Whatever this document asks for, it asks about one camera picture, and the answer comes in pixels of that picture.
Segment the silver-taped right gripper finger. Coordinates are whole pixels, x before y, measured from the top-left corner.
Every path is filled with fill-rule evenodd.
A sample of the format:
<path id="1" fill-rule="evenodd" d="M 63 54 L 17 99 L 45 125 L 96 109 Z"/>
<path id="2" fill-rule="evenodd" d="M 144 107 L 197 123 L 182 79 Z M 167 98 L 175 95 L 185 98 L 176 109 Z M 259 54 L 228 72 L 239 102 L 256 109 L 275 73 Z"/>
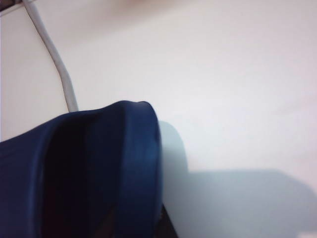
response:
<path id="1" fill-rule="evenodd" d="M 164 206 L 158 221 L 158 238 L 178 238 L 176 230 Z"/>

